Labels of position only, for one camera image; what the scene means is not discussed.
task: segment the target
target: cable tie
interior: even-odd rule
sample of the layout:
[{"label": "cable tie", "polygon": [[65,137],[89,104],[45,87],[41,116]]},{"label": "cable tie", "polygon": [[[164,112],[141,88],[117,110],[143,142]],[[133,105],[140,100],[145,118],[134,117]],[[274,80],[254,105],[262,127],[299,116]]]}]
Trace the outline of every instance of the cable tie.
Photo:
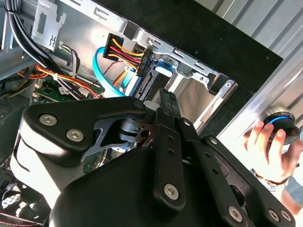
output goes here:
[{"label": "cable tie", "polygon": [[58,73],[55,73],[55,74],[53,75],[53,79],[54,79],[55,81],[58,81]]},{"label": "cable tie", "polygon": [[8,9],[5,8],[5,7],[4,7],[4,11],[7,12],[8,14],[11,14],[11,15],[17,15],[17,14],[19,14],[18,11],[8,10]]}]

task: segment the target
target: hex bolt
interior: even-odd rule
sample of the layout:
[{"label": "hex bolt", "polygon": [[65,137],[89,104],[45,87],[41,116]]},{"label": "hex bolt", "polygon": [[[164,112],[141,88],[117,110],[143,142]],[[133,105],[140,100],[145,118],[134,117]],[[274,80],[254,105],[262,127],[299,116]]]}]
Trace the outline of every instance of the hex bolt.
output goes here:
[{"label": "hex bolt", "polygon": [[57,124],[57,118],[53,115],[50,114],[43,114],[40,118],[39,118],[40,122],[44,125],[47,126],[53,126],[55,124]]},{"label": "hex bolt", "polygon": [[185,123],[187,126],[190,126],[190,125],[191,125],[191,123],[190,123],[190,121],[189,121],[188,119],[184,119],[184,123]]},{"label": "hex bolt", "polygon": [[134,102],[134,105],[137,106],[137,107],[140,108],[140,109],[143,109],[143,107],[144,107],[143,104],[140,103],[140,102],[138,102],[138,101],[135,101],[135,102]]},{"label": "hex bolt", "polygon": [[73,142],[81,142],[84,139],[84,135],[77,129],[68,130],[66,137]]},{"label": "hex bolt", "polygon": [[217,144],[217,143],[218,143],[214,138],[210,138],[210,141],[211,141],[213,144]]},{"label": "hex bolt", "polygon": [[290,216],[286,213],[285,210],[281,210],[281,214],[282,214],[282,216],[283,216],[287,221],[289,221],[289,222],[292,221],[292,219],[291,219]]},{"label": "hex bolt", "polygon": [[228,207],[228,212],[230,216],[236,221],[236,222],[242,222],[243,218],[240,212],[233,206]]},{"label": "hex bolt", "polygon": [[272,209],[269,209],[268,211],[269,211],[270,216],[273,218],[273,220],[278,221],[278,222],[280,221],[279,216]]},{"label": "hex bolt", "polygon": [[227,83],[225,84],[226,87],[230,87],[231,85],[232,85],[231,82],[227,82]]},{"label": "hex bolt", "polygon": [[170,183],[164,186],[164,192],[171,200],[177,200],[179,198],[178,189]]}]

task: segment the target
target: corrugated metal surface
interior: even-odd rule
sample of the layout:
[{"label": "corrugated metal surface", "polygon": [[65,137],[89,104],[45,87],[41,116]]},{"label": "corrugated metal surface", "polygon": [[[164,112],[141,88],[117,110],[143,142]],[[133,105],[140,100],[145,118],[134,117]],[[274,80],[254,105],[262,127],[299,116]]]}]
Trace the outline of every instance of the corrugated metal surface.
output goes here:
[{"label": "corrugated metal surface", "polygon": [[[276,92],[278,90],[277,95],[263,97],[263,105],[259,105],[255,111],[260,113],[266,106],[283,105],[293,111],[297,119],[297,126],[303,125],[303,72],[302,67],[300,67],[303,56],[298,54],[303,48],[303,0],[196,1],[285,59],[278,70],[285,72],[281,80],[287,77],[289,83],[285,86],[281,86],[282,82],[280,85],[278,83],[274,85],[273,89]],[[245,115],[251,116],[245,111],[251,111],[253,106],[248,104],[243,109],[243,113],[239,115],[240,118]],[[255,118],[251,117],[251,119],[246,120],[253,123]],[[239,123],[234,119],[231,128],[238,129]],[[236,144],[236,137],[231,138],[228,127],[219,136],[219,139],[239,160],[245,162],[246,157],[241,154],[242,150],[238,146],[232,145]],[[303,187],[294,178],[290,179],[287,190],[297,202],[303,202]]]},{"label": "corrugated metal surface", "polygon": [[196,0],[286,58],[303,40],[302,0]]}]

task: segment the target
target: black metal bracket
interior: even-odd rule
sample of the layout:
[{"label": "black metal bracket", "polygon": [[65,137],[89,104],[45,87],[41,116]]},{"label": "black metal bracket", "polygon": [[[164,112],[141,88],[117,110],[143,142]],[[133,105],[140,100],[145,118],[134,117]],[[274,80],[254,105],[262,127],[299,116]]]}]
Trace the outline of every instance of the black metal bracket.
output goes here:
[{"label": "black metal bracket", "polygon": [[[160,105],[156,111],[132,97],[34,105],[25,110],[19,135],[27,146],[62,166],[77,165],[86,155],[103,148],[137,141],[137,150],[152,152],[148,197],[156,201],[156,209],[161,211],[158,213],[169,217],[187,207],[183,169],[186,160],[196,169],[203,193],[208,195],[207,206],[215,226],[295,225],[291,213],[223,144],[211,136],[201,141],[192,123],[180,117],[173,93],[161,89],[155,101]],[[45,114],[53,116],[55,123],[43,123],[41,117]],[[83,139],[68,138],[70,129],[81,132]],[[244,204],[238,191],[243,194]],[[291,221],[281,216],[281,211]],[[270,215],[272,212],[279,221]]]}]

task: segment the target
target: black panel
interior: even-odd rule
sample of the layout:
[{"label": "black panel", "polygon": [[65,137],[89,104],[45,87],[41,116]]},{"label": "black panel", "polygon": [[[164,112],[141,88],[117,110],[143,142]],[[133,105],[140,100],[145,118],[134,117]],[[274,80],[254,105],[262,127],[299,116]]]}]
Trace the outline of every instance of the black panel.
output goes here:
[{"label": "black panel", "polygon": [[193,0],[99,0],[252,92],[282,58]]},{"label": "black panel", "polygon": [[253,95],[254,93],[245,87],[238,87],[199,136],[203,137],[208,134],[217,136]]}]

